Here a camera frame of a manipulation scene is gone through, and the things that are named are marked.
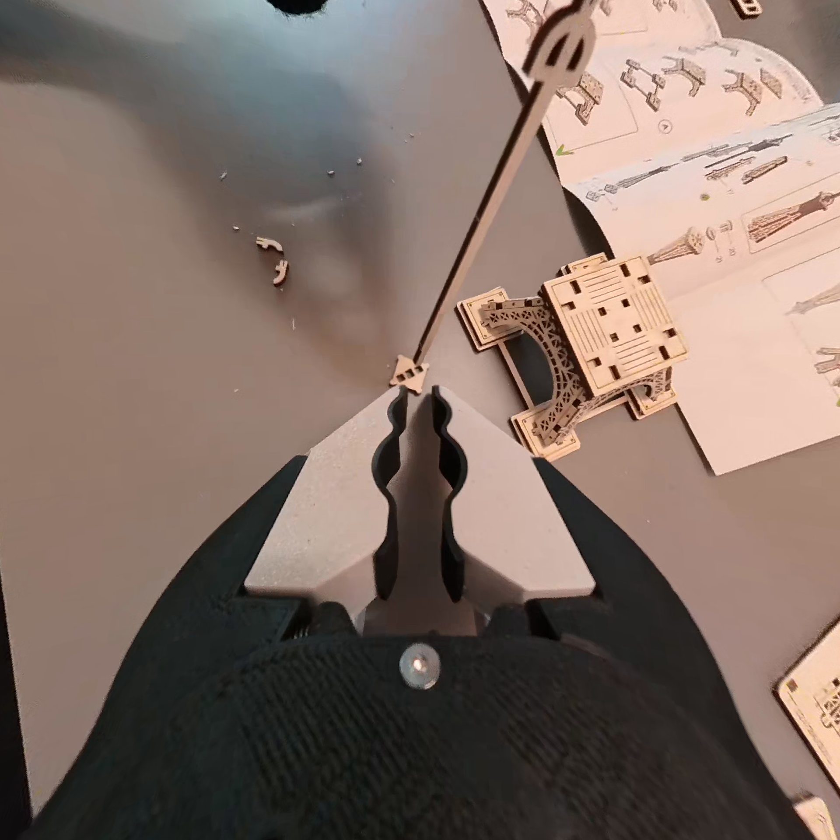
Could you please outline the wooden tower spire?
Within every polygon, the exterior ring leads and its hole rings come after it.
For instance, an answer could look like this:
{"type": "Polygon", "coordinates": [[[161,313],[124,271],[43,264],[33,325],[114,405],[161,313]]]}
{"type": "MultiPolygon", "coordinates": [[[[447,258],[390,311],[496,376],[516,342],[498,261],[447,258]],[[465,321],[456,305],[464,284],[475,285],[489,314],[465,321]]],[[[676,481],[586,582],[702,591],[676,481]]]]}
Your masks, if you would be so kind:
{"type": "Polygon", "coordinates": [[[595,47],[595,6],[595,1],[570,2],[552,12],[533,37],[521,69],[531,82],[528,96],[429,316],[413,355],[415,365],[425,362],[443,316],[455,305],[556,91],[580,82],[595,47]]]}

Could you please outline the small square wooden piece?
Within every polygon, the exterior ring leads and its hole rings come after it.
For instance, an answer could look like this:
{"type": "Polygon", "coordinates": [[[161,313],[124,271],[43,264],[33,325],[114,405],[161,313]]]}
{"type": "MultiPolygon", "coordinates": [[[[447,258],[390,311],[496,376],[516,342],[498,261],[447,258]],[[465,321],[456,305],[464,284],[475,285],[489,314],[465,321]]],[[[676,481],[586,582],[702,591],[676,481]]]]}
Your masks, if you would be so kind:
{"type": "Polygon", "coordinates": [[[428,362],[416,363],[412,358],[399,354],[389,386],[405,387],[409,392],[419,396],[423,393],[428,369],[428,362]]]}

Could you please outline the paper instruction sheet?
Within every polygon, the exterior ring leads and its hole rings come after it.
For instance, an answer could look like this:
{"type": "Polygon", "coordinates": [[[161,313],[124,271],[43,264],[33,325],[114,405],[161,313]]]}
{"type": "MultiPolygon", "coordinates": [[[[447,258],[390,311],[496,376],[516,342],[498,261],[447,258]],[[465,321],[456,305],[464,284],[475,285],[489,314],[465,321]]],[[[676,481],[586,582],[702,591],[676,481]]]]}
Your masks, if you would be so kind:
{"type": "Polygon", "coordinates": [[[543,120],[565,190],[644,256],[689,345],[679,408],[716,475],[838,435],[839,108],[708,2],[595,2],[543,120]]]}

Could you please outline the wooden puzzle sheet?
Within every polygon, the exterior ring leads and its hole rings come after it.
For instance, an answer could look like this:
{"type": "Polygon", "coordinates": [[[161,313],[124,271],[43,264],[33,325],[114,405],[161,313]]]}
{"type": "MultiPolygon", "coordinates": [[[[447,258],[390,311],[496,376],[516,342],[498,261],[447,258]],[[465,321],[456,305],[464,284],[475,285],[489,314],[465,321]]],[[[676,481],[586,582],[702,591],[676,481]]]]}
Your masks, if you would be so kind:
{"type": "Polygon", "coordinates": [[[782,708],[839,785],[839,622],[817,638],[774,689],[782,708]]]}
{"type": "Polygon", "coordinates": [[[831,814],[821,797],[801,795],[792,801],[792,805],[814,839],[838,839],[831,814]]]}

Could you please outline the grey desk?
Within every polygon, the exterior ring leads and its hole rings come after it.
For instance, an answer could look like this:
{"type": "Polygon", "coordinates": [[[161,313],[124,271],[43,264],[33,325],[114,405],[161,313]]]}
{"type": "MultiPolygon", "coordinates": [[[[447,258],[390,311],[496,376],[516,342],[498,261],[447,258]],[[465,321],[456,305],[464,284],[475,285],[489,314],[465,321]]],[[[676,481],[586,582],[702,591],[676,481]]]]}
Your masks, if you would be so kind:
{"type": "MultiPolygon", "coordinates": [[[[2,2],[2,589],[35,813],[183,563],[413,352],[515,86],[480,2],[2,2]]],[[[771,693],[838,615],[838,439],[720,477],[673,407],[581,442],[558,469],[838,829],[771,693]]]]}

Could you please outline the wooden tower base model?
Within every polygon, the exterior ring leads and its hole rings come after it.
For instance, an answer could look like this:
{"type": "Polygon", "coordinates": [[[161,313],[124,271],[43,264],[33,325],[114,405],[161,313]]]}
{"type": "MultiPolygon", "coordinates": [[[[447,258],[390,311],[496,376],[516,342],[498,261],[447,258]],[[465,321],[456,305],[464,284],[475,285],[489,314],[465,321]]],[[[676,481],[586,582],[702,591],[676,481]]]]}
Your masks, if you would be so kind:
{"type": "Polygon", "coordinates": [[[553,461],[580,448],[576,428],[626,405],[636,420],[677,404],[674,367],[688,359],[643,256],[598,254],[563,266],[531,297],[497,287],[459,301],[457,312],[477,352],[498,348],[527,409],[511,417],[521,445],[553,461]],[[528,336],[547,361],[551,394],[530,395],[510,354],[528,336]]]}

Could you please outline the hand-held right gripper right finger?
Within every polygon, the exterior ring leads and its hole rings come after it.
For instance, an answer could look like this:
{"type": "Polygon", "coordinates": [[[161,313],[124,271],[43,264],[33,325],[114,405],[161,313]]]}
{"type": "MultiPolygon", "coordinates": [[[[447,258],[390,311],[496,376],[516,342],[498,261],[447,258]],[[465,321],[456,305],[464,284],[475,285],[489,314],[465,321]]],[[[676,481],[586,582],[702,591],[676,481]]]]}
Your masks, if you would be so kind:
{"type": "Polygon", "coordinates": [[[468,607],[474,635],[498,607],[592,595],[595,579],[543,482],[540,459],[446,386],[430,396],[447,487],[441,575],[449,599],[468,607]]]}

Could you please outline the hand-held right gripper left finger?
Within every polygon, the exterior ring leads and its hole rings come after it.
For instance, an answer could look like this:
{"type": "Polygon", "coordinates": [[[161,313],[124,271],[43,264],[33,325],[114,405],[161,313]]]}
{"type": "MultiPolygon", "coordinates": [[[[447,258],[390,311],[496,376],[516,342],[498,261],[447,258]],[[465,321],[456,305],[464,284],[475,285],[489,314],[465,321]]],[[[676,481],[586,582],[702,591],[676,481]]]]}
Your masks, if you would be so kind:
{"type": "Polygon", "coordinates": [[[356,629],[398,571],[389,484],[401,467],[408,391],[394,386],[308,453],[245,578],[250,595],[339,603],[356,629]]]}

